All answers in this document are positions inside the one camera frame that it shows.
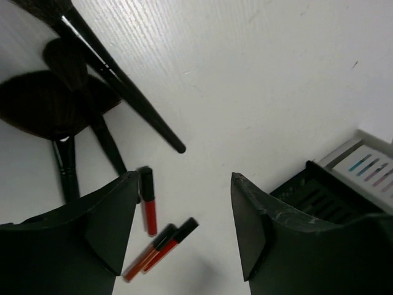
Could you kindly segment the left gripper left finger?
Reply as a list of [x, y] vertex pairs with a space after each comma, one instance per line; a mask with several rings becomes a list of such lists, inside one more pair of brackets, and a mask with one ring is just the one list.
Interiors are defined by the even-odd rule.
[[19, 224], [1, 225], [2, 294], [111, 294], [138, 197], [130, 171]]

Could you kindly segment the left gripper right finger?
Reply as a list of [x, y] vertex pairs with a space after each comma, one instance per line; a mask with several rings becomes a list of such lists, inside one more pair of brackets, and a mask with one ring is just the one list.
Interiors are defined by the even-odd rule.
[[231, 201], [244, 281], [252, 294], [391, 294], [392, 216], [344, 224], [308, 215], [241, 173]]

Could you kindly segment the dark red lip gloss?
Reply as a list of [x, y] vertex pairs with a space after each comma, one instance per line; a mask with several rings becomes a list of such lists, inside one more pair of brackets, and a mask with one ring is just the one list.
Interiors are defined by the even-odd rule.
[[129, 283], [140, 271], [168, 244], [176, 233], [177, 227], [169, 223], [148, 245], [144, 252], [123, 274], [123, 279]]

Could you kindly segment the red lip gloss tube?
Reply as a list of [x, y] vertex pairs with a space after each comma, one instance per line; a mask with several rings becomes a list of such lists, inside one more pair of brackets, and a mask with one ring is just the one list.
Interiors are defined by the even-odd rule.
[[157, 235], [158, 230], [153, 170], [148, 166], [141, 167], [138, 170], [138, 176], [139, 196], [142, 203], [146, 231], [150, 237], [154, 237]]

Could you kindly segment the orange red lip gloss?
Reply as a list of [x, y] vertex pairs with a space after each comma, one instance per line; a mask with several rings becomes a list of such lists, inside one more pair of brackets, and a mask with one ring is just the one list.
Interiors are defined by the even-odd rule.
[[199, 223], [195, 218], [188, 218], [171, 237], [169, 242], [159, 251], [159, 253], [143, 268], [142, 272], [147, 273], [157, 265], [168, 253], [178, 246], [185, 238], [187, 238], [197, 227]]

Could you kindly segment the fan makeup brush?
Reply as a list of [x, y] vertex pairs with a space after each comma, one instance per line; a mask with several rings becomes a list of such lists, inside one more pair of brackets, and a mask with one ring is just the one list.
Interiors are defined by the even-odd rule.
[[109, 130], [100, 122], [93, 124], [85, 109], [88, 95], [94, 107], [105, 114], [120, 103], [119, 96], [98, 78], [89, 75], [86, 89], [72, 92], [51, 71], [35, 71], [1, 83], [1, 119], [8, 124], [51, 141], [63, 198], [66, 203], [80, 197], [76, 173], [75, 136], [91, 126], [102, 149], [119, 175], [127, 169], [114, 152]]

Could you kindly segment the black powder brush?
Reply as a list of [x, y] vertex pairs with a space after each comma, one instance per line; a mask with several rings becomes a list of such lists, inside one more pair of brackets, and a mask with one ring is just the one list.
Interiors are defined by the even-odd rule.
[[42, 56], [47, 66], [72, 92], [117, 174], [126, 173], [127, 169], [119, 149], [88, 88], [87, 64], [77, 44], [62, 38], [53, 39], [45, 46]]

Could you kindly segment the long black makeup brush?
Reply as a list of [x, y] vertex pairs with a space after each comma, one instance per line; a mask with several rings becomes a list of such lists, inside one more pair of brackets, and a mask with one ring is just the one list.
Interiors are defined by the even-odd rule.
[[102, 45], [72, 1], [13, 1], [13, 4], [51, 27], [60, 37], [77, 42], [87, 63], [178, 153], [185, 144], [172, 131], [144, 94]]

